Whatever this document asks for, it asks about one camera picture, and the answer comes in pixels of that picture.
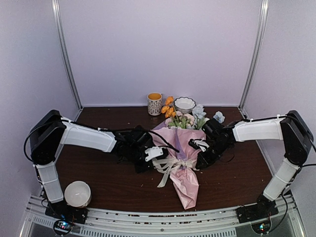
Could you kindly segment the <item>beige ribbon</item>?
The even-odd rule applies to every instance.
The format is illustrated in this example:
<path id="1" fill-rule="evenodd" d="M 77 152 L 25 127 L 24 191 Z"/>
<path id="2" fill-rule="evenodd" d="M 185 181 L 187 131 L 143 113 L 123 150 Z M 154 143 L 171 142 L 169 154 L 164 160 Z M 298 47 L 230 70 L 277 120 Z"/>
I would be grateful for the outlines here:
<path id="1" fill-rule="evenodd" d="M 194 171 L 196 171 L 196 161 L 180 160 L 176 158 L 153 159 L 154 168 L 163 174 L 163 177 L 158 184 L 158 188 L 163 188 L 170 178 L 175 188 L 182 191 L 189 191 L 193 188 L 198 188 L 198 179 Z"/>

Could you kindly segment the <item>pink purple wrapping paper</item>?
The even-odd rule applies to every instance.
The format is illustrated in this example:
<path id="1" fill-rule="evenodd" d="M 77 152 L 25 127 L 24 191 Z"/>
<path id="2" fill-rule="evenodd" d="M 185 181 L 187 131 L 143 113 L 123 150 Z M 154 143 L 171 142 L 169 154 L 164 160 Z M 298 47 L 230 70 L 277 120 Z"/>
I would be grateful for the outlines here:
<path id="1" fill-rule="evenodd" d="M 164 122 L 153 128 L 159 135 L 153 134 L 153 142 L 156 146 L 164 145 L 162 138 L 176 148 L 179 152 L 168 149 L 168 156 L 163 159 L 153 159 L 155 169 L 163 174 L 158 184 L 159 188 L 172 180 L 173 186 L 184 209 L 196 206 L 199 183 L 195 174 L 198 153 L 201 149 L 194 149 L 189 145 L 191 139 L 203 141 L 205 133 L 201 130 L 168 128 Z"/>

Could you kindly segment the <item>pink fake flower stem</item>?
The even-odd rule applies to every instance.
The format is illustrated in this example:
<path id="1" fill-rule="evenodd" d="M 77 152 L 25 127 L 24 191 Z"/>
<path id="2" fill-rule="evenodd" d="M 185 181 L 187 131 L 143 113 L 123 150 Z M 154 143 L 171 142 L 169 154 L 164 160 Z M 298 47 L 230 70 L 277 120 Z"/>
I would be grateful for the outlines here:
<path id="1" fill-rule="evenodd" d="M 164 124 L 169 128 L 194 129 L 195 118 L 191 114 L 183 114 L 176 111 L 165 120 Z"/>

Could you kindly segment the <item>light blue fake flower stem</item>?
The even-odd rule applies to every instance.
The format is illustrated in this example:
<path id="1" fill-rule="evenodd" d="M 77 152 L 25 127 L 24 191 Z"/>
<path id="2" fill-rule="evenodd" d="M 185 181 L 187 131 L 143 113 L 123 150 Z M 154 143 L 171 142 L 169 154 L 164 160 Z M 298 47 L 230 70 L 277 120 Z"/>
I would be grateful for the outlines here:
<path id="1" fill-rule="evenodd" d="M 203 125 L 205 122 L 209 120 L 209 118 L 206 117 L 206 112 L 204 111 L 204 106 L 202 104 L 197 104 L 192 109 L 192 115 L 195 119 L 194 125 Z M 219 123 L 223 123 L 225 121 L 225 116 L 220 111 L 217 111 L 213 118 L 217 120 Z"/>

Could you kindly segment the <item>orange fake flower stem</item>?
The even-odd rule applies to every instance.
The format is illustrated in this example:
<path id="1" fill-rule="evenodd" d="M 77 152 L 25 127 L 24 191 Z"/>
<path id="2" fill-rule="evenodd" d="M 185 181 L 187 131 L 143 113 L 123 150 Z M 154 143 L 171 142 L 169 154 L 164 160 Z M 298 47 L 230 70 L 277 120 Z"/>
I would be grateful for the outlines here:
<path id="1" fill-rule="evenodd" d="M 165 100 L 165 104 L 161 109 L 161 113 L 165 115 L 166 119 L 171 119 L 172 122 L 177 120 L 177 112 L 174 106 L 174 97 L 168 96 Z"/>

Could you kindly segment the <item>patterned mug with orange inside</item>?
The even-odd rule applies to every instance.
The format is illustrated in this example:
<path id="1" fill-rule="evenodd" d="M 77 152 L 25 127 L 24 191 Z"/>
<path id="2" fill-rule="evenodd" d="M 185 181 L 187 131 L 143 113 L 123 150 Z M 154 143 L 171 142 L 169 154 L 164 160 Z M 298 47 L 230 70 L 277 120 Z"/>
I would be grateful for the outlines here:
<path id="1" fill-rule="evenodd" d="M 148 99 L 148 113 L 151 116 L 158 116 L 162 108 L 162 95 L 160 93 L 150 93 Z"/>

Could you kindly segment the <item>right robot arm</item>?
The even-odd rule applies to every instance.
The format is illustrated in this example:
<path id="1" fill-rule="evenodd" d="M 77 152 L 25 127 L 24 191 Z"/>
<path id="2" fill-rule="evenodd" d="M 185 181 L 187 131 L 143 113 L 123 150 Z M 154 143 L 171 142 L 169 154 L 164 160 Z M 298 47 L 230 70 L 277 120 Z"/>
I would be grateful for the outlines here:
<path id="1" fill-rule="evenodd" d="M 202 127 L 206 140 L 191 140 L 190 146 L 201 151 L 196 169 L 204 169 L 220 159 L 237 142 L 256 141 L 273 177 L 258 196 L 253 214 L 265 217 L 274 201 L 290 186 L 300 170 L 306 166 L 311 150 L 315 150 L 314 136 L 298 111 L 269 118 L 242 119 L 223 125 L 217 117 Z"/>

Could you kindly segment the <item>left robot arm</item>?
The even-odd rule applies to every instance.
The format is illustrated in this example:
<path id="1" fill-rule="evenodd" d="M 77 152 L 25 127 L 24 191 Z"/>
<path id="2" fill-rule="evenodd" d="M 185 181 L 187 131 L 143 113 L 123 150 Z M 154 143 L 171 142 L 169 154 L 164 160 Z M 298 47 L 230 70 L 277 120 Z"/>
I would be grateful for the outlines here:
<path id="1" fill-rule="evenodd" d="M 109 129 L 93 127 L 49 111 L 29 132 L 23 152 L 39 175 L 51 210 L 60 219 L 71 215 L 59 181 L 56 153 L 59 148 L 74 147 L 94 150 L 124 158 L 137 173 L 153 168 L 154 161 L 166 158 L 169 151 L 179 150 L 158 133 L 138 125 L 133 128 Z"/>

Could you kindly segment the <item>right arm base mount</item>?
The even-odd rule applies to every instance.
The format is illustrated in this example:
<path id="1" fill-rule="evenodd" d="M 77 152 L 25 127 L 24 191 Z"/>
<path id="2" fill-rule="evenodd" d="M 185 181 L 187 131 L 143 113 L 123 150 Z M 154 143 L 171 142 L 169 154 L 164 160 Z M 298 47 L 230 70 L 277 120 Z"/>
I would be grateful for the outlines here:
<path id="1" fill-rule="evenodd" d="M 266 235 L 270 231 L 272 228 L 271 217 L 278 213 L 277 207 L 266 210 L 259 208 L 257 204 L 241 206 L 236 209 L 239 223 L 250 223 L 252 230 L 260 235 Z"/>

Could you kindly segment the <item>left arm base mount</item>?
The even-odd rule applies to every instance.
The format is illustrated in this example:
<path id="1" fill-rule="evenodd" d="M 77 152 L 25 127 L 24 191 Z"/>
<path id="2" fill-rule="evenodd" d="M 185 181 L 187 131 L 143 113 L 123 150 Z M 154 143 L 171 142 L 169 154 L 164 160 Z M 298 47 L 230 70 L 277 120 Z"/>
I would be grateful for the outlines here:
<path id="1" fill-rule="evenodd" d="M 45 215 L 55 218 L 52 229 L 59 236 L 65 236 L 79 229 L 79 224 L 85 224 L 88 210 L 86 208 L 74 208 L 66 206 L 66 210 L 60 211 L 52 206 L 47 206 Z"/>

